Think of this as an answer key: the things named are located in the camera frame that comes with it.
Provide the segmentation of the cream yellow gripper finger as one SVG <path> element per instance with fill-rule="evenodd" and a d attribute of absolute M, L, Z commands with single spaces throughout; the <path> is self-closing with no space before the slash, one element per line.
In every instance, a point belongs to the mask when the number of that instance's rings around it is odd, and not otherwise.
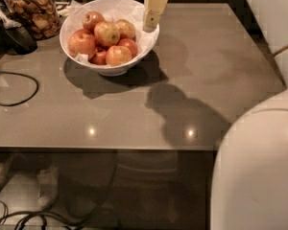
<path fill-rule="evenodd" d="M 143 30 L 153 32 L 162 16 L 168 0 L 144 0 Z"/>

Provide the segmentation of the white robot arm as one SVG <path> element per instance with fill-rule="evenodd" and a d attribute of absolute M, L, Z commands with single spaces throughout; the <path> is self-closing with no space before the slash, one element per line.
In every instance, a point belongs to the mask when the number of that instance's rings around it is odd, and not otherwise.
<path fill-rule="evenodd" d="M 230 119 L 217 148 L 209 230 L 288 230 L 288 0 L 247 0 L 276 67 L 257 60 L 240 41 L 225 41 L 199 26 L 177 26 L 161 41 L 172 87 L 152 90 L 150 104 L 166 119 L 175 148 L 187 132 L 205 137 L 214 122 L 185 120 L 180 107 L 190 93 Z"/>

